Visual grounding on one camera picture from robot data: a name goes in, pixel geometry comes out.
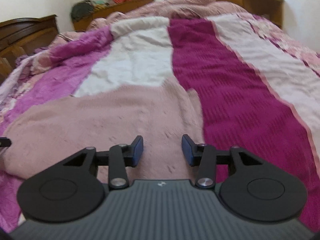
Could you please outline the pink knitted cardigan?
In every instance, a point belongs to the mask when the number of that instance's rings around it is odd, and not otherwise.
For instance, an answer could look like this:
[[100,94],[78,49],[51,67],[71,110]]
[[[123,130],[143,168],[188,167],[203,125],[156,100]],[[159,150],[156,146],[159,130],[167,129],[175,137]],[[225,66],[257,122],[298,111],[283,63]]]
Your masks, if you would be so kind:
[[134,179],[194,179],[182,153],[188,134],[203,142],[202,109],[197,92],[175,78],[158,87],[121,86],[107,93],[66,97],[30,107],[5,130],[12,145],[1,152],[1,170],[27,179],[93,146],[106,151],[117,144],[144,139]]

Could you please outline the pink purple patchwork bedspread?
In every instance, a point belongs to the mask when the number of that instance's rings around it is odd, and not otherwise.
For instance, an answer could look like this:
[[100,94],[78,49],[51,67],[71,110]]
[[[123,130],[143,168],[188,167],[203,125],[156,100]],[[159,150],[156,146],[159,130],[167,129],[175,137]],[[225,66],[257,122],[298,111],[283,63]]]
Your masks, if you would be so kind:
[[[175,78],[197,92],[203,142],[245,148],[298,177],[300,221],[319,230],[319,55],[249,13],[139,17],[59,35],[1,86],[1,135],[30,107]],[[1,170],[1,228],[16,228],[25,179]]]

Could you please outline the dark wooden cabinet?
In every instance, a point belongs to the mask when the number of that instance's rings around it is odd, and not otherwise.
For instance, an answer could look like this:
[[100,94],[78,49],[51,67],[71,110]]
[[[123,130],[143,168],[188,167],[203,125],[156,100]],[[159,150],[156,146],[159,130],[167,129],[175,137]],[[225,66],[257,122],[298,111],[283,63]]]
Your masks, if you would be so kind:
[[47,47],[59,33],[56,15],[16,18],[0,23],[1,82],[16,68],[16,59]]

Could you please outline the dark green cloth bundle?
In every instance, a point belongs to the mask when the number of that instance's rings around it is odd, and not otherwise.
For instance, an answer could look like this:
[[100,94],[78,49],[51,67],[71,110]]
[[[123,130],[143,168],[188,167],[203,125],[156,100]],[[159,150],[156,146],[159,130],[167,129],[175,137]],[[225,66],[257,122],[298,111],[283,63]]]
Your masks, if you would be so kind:
[[96,2],[93,0],[84,0],[75,3],[70,12],[72,22],[78,22],[83,18],[87,18],[95,10]]

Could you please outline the dusty pink fluffy blanket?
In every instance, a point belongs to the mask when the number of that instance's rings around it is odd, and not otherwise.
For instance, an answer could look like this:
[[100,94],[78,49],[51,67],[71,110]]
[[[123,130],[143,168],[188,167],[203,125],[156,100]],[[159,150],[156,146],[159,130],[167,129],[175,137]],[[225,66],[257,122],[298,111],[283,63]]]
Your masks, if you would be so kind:
[[206,18],[222,14],[246,13],[243,7],[217,0],[162,0],[152,2],[129,12],[113,12],[106,18],[94,19],[87,30],[96,30],[111,23],[139,17],[161,16],[173,19]]

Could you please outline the wooden bed headboard shelf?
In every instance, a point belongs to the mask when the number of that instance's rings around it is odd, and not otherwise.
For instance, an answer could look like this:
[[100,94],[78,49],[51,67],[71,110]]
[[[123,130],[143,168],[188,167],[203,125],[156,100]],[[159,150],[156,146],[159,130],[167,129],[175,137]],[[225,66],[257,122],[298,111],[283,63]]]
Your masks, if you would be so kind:
[[[243,7],[247,12],[262,16],[270,20],[273,24],[282,27],[283,23],[283,0],[217,0],[229,1]],[[75,31],[86,31],[89,24],[96,18],[106,18],[113,12],[129,12],[138,7],[152,3],[154,0],[134,0],[112,5],[100,5],[96,3],[94,12],[87,18],[78,22],[72,22]]]

